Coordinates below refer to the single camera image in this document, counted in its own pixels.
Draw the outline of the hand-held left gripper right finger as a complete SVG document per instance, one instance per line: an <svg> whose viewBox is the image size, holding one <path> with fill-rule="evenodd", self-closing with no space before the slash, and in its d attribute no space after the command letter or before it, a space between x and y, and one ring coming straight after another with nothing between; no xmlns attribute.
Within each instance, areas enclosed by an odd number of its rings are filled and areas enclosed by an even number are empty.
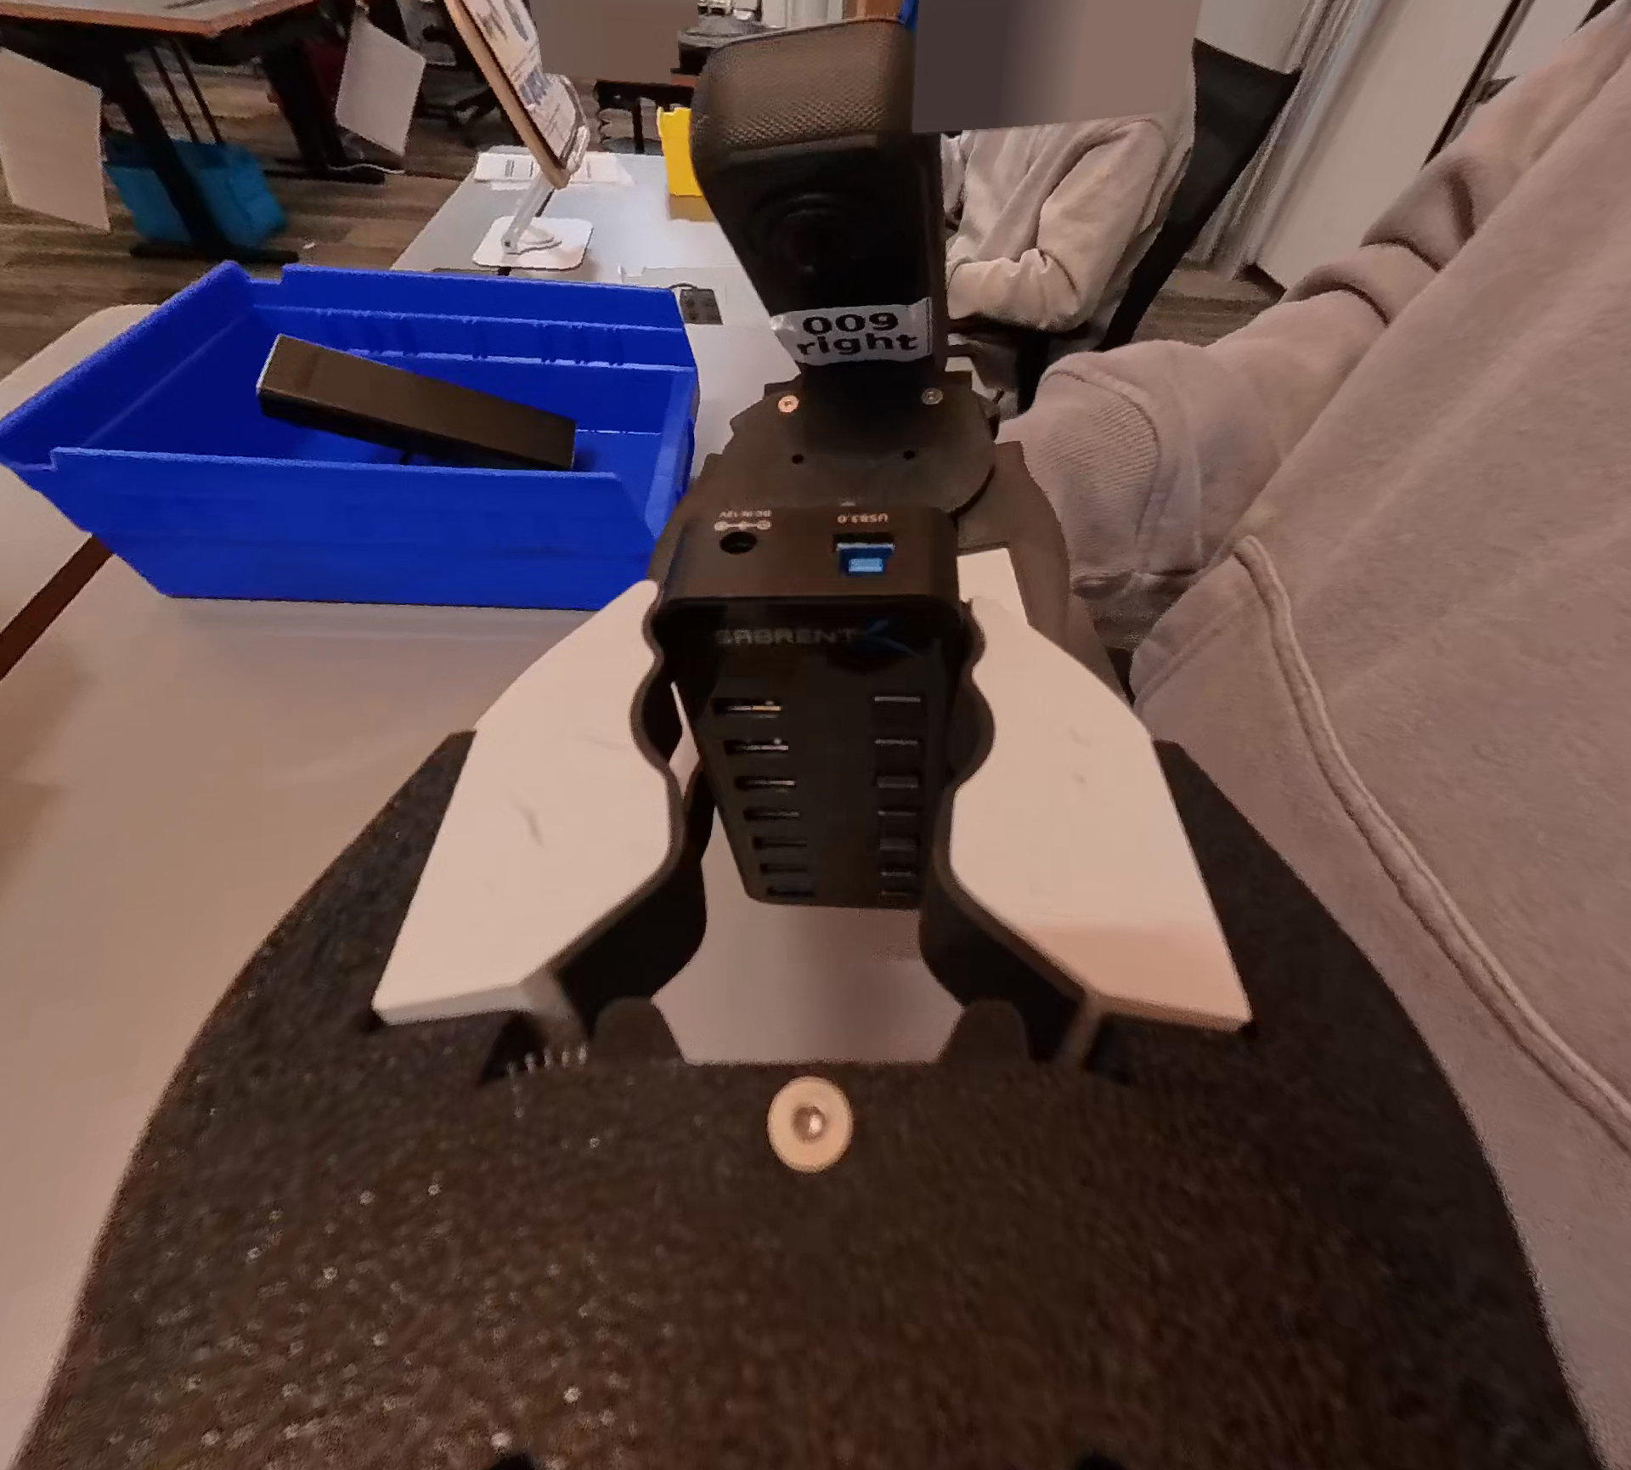
<svg viewBox="0 0 1631 1470"><path fill-rule="evenodd" d="M1255 1021L1150 730L1113 685L969 601L960 772L935 815L922 955L1023 1031L1110 1018L1239 1031Z"/></svg>

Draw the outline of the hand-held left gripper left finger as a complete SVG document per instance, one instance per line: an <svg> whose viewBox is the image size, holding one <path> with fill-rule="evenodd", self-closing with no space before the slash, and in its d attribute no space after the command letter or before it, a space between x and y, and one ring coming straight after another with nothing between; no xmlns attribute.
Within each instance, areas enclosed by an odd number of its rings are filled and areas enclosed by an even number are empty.
<svg viewBox="0 0 1631 1470"><path fill-rule="evenodd" d="M596 1028L706 940L701 850L649 634L625 588L479 718L372 1008L387 1027L526 1015Z"/></svg>

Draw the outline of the black multi-port usb hub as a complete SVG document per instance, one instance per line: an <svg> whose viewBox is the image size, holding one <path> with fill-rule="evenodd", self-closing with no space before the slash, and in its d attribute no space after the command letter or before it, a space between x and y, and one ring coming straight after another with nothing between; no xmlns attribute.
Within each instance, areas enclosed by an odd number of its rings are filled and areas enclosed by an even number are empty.
<svg viewBox="0 0 1631 1470"><path fill-rule="evenodd" d="M652 625L749 897L919 908L969 656L953 521L701 511Z"/></svg>

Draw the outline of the person's right forearm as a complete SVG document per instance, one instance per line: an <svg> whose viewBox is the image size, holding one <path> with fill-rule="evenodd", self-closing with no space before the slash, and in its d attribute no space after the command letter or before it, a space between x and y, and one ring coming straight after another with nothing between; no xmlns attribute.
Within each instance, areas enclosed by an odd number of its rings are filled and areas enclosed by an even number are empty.
<svg viewBox="0 0 1631 1470"><path fill-rule="evenodd" d="M1597 157L1565 175L1587 112L1626 106L1629 0L1498 93L1378 216L1246 327L1135 343L1048 368L1004 439L1021 444L1103 639L1135 648L1214 565L1340 388L1365 363L1448 371L1511 336L1520 289L1582 262Z"/></svg>

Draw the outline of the blue plastic bin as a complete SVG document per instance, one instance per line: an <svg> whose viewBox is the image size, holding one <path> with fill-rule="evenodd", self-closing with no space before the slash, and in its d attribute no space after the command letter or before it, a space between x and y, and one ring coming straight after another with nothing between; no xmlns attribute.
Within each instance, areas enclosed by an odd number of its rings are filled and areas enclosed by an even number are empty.
<svg viewBox="0 0 1631 1470"><path fill-rule="evenodd" d="M570 470L463 469L270 419L274 338L576 426ZM672 289L223 262L4 422L4 469L156 591L596 612L646 577L697 452Z"/></svg>

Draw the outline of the person's grey hoodie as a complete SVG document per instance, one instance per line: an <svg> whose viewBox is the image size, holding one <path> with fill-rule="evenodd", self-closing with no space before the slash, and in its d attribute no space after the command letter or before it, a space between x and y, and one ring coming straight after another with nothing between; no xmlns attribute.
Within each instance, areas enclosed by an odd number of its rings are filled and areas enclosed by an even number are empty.
<svg viewBox="0 0 1631 1470"><path fill-rule="evenodd" d="M1451 1076L1629 1467L1629 397L1311 431L1135 661Z"/></svg>

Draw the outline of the black office chair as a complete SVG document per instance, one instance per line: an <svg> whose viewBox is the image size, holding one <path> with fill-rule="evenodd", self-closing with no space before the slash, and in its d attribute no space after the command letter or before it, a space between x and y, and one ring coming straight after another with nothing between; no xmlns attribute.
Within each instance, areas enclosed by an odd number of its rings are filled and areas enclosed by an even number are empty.
<svg viewBox="0 0 1631 1470"><path fill-rule="evenodd" d="M1030 409L1048 365L1072 347L1124 347L1137 336L1157 293L1167 289L1185 257L1214 222L1243 173L1262 154L1302 71L1274 71L1200 37L1192 43L1192 149L1173 205L1150 248L1131 270L1126 293L1099 336L1087 327L1062 336L1023 336L1018 343L1018 409Z"/></svg>

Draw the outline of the black slim rectangular device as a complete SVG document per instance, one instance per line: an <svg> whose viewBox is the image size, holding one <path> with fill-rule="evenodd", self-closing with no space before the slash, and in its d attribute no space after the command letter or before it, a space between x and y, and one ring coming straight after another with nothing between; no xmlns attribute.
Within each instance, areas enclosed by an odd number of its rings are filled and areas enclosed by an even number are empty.
<svg viewBox="0 0 1631 1470"><path fill-rule="evenodd" d="M381 359L279 336L254 400L267 419L472 469L565 473L576 422Z"/></svg>

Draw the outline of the white hanging paper sheet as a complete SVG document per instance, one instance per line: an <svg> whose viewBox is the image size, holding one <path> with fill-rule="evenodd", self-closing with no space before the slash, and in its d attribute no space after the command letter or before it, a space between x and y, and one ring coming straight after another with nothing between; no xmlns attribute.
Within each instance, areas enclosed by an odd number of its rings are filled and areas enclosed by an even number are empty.
<svg viewBox="0 0 1631 1470"><path fill-rule="evenodd" d="M4 182L16 207L108 235L102 93L7 51Z"/></svg>
<svg viewBox="0 0 1631 1470"><path fill-rule="evenodd" d="M356 13L336 90L336 125L390 154L403 154L425 73L426 58L418 51Z"/></svg>

